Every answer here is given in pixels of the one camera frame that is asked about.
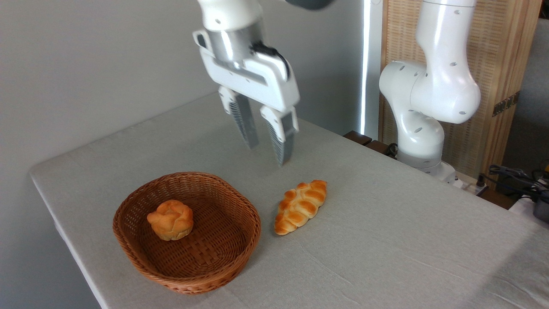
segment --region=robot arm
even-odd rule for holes
[[[379,80],[396,119],[398,160],[448,183],[455,181],[455,170],[441,161],[444,131],[437,120],[463,123],[480,104],[466,52],[475,4],[424,0],[416,40],[427,65],[393,61]]]
[[[333,0],[286,0],[307,9],[321,9]],[[253,148],[258,143],[248,98],[263,104],[271,141],[282,165],[290,159],[299,131],[295,105],[299,90],[290,64],[264,44],[262,9],[257,0],[198,0],[205,29],[193,37],[210,77],[220,84],[225,111]]]

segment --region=wicker basket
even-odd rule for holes
[[[167,200],[193,210],[192,232],[176,241],[158,238],[147,214]],[[113,230],[124,252],[145,277],[183,294],[215,290],[246,265],[261,233],[255,207],[221,178],[196,172],[162,176],[120,205]]]

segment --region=bread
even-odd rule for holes
[[[178,240],[193,229],[193,210],[177,200],[169,200],[147,215],[153,231],[163,240]]]
[[[274,219],[274,232],[286,235],[313,218],[326,199],[326,185],[326,181],[313,180],[310,184],[300,183],[296,189],[284,193]]]

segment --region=wooden panel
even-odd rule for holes
[[[488,162],[501,163],[514,107],[492,117],[494,105],[520,89],[541,0],[478,0],[467,42],[471,74],[479,84],[480,107],[466,123],[442,123],[442,159],[476,177]],[[382,65],[392,60],[425,62],[415,41],[420,0],[387,0],[384,6]],[[380,139],[396,142],[396,124],[380,100]]]
[[[505,98],[509,93],[515,93],[520,90],[530,47],[534,37],[534,30],[537,25],[537,13],[541,1],[520,2],[522,6],[515,7],[520,9],[520,18],[515,18],[512,26],[516,29],[514,41],[508,41],[508,57],[503,66],[506,68],[506,79],[501,79],[498,94]],[[481,172],[486,173],[488,167],[492,164],[501,164],[503,155],[507,146],[507,139],[511,130],[515,106],[505,110],[503,113],[488,119],[490,127],[486,139],[486,149],[484,150]]]

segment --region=gray tablecloth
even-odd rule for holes
[[[35,166],[31,175],[104,308],[549,307],[549,231],[453,186],[300,120],[278,167],[248,150],[216,93]],[[259,244],[228,285],[172,292],[133,267],[112,231],[133,190],[159,176],[208,172],[257,208]],[[317,216],[273,232],[286,190],[328,182]]]

